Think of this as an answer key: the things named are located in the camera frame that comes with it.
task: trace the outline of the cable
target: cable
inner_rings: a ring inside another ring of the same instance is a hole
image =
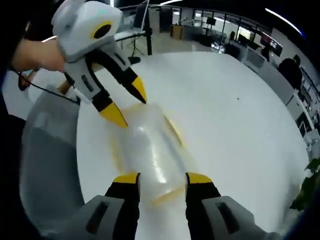
[[[60,95],[60,94],[58,94],[58,93],[55,93],[55,92],[53,92],[53,91],[47,90],[47,89],[45,89],[45,88],[42,88],[42,87],[40,87],[40,86],[38,86],[38,85],[33,84],[32,82],[30,82],[29,80],[27,80],[27,79],[21,74],[21,72],[16,71],[12,66],[10,66],[10,70],[12,70],[13,72],[15,72],[19,77],[23,78],[27,83],[29,83],[30,85],[32,85],[32,86],[34,86],[34,87],[36,87],[36,88],[38,88],[38,89],[41,89],[41,90],[43,90],[43,91],[45,91],[45,92],[47,92],[47,93],[49,93],[49,94],[56,95],[56,96],[58,96],[58,97],[60,97],[60,98],[66,99],[66,100],[68,100],[68,101],[70,101],[70,102],[72,102],[72,103],[74,103],[74,104],[77,104],[77,105],[79,104],[78,102],[72,100],[71,98],[68,98],[68,97],[66,97],[66,96]]]
[[[132,54],[131,54],[131,57],[133,57],[133,56],[135,55],[136,50],[137,50],[138,52],[140,52],[143,56],[145,55],[145,54],[142,53],[142,52],[137,48],[137,46],[136,46],[136,41],[137,41],[139,38],[141,38],[141,37],[142,37],[142,36],[135,36],[135,37],[133,37],[133,38],[130,39],[131,42],[127,45],[127,47],[133,50],[133,52],[132,52]]]

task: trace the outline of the leaf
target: leaf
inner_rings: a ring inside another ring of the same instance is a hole
[[[320,158],[314,158],[306,166],[305,170],[309,169],[312,173],[317,172],[318,167],[320,166]]]
[[[298,196],[293,200],[290,208],[301,211],[310,204],[313,198],[314,191],[318,184],[320,172],[313,174],[311,177],[306,177],[302,183],[301,190]]]

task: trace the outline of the clear plastic container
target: clear plastic container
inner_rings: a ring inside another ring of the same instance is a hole
[[[156,104],[122,113],[128,128],[108,124],[111,150],[121,174],[138,172],[141,203],[157,205],[185,192],[186,172],[196,172],[175,127]]]

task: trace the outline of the table surface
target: table surface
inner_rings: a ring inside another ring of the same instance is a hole
[[[308,154],[296,123],[272,89],[226,54],[157,54],[132,68],[144,82],[148,103],[160,105],[178,126],[199,173],[251,211],[258,226],[276,231],[305,177]],[[105,69],[96,76],[119,108],[138,102]],[[106,122],[92,104],[81,103],[77,128],[79,180],[88,202],[104,195],[119,173],[108,148]],[[161,237],[166,234],[159,239],[189,239],[187,222],[173,217],[185,214],[184,196],[177,201],[179,207],[168,207],[172,220],[140,207],[136,239],[155,236],[146,230],[148,224],[156,224]]]
[[[134,37],[134,36],[141,36],[143,34],[145,34],[146,31],[141,31],[140,29],[129,29],[129,30],[126,30],[126,31],[121,31],[121,32],[118,32],[114,35],[114,39],[116,41],[121,41],[121,40],[125,40],[129,37]]]

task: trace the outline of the computer monitor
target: computer monitor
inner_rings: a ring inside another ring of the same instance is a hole
[[[149,20],[148,17],[146,18],[149,1],[142,2],[137,8],[135,6],[119,7],[122,11],[122,18],[117,33],[129,31],[133,28],[143,30],[144,22]]]
[[[208,17],[206,23],[210,25],[216,25],[216,20],[213,17]]]
[[[262,32],[260,43],[264,46],[270,45],[273,53],[275,55],[277,55],[278,57],[280,57],[283,48],[280,45],[280,43],[278,43],[276,40],[274,40],[271,36]]]
[[[136,9],[133,27],[136,29],[144,30],[146,15],[148,12],[150,0],[145,0]]]

